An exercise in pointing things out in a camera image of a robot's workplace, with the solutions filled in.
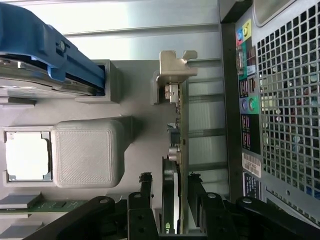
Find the yellow label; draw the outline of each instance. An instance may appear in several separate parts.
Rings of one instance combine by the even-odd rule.
[[[248,38],[251,37],[251,19],[246,21],[246,23],[242,26],[242,33],[243,41],[246,41]]]

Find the blue drive bracket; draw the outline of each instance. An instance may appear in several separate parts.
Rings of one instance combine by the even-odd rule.
[[[0,3],[0,54],[31,57],[47,66],[48,75],[64,82],[66,76],[105,89],[105,72],[51,25],[31,11]]]

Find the sticker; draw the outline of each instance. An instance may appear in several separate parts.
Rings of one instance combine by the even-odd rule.
[[[245,42],[248,38],[251,37],[251,19],[246,21],[246,23],[242,26],[242,32],[243,41]]]
[[[257,72],[256,65],[247,66],[246,67],[246,74],[250,76],[251,74],[255,74]]]
[[[242,167],[258,178],[261,178],[261,162],[258,158],[243,152]]]
[[[169,233],[170,233],[170,223],[169,223],[169,222],[167,222],[167,223],[165,224],[165,233],[166,233],[166,234],[169,234]]]
[[[244,31],[239,28],[235,33],[236,46],[241,45],[244,42]]]
[[[243,196],[260,200],[260,182],[249,173],[242,173]]]

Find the perforated metal mesh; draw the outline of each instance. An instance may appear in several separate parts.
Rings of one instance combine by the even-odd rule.
[[[273,190],[268,190],[268,189],[267,189],[267,191],[270,192],[275,197],[277,197],[278,199],[280,199],[285,204],[289,205],[291,208],[293,208],[294,210],[296,210],[300,214],[302,214],[303,216],[305,216],[307,219],[311,220],[313,223],[315,223],[318,226],[320,226],[320,220],[315,218],[315,217],[313,217],[312,214],[309,214],[308,212],[305,212],[303,209],[301,209],[297,205],[293,204],[292,202],[290,202],[289,200],[287,200],[285,197],[281,196],[277,192],[275,192]]]
[[[320,200],[320,3],[257,44],[263,170]]]

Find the white label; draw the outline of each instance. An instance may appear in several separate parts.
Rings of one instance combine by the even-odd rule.
[[[242,167],[250,173],[261,178],[261,162],[258,158],[242,153]]]
[[[247,66],[246,67],[246,75],[249,76],[251,74],[255,74],[256,73],[256,65],[251,65],[251,66]]]

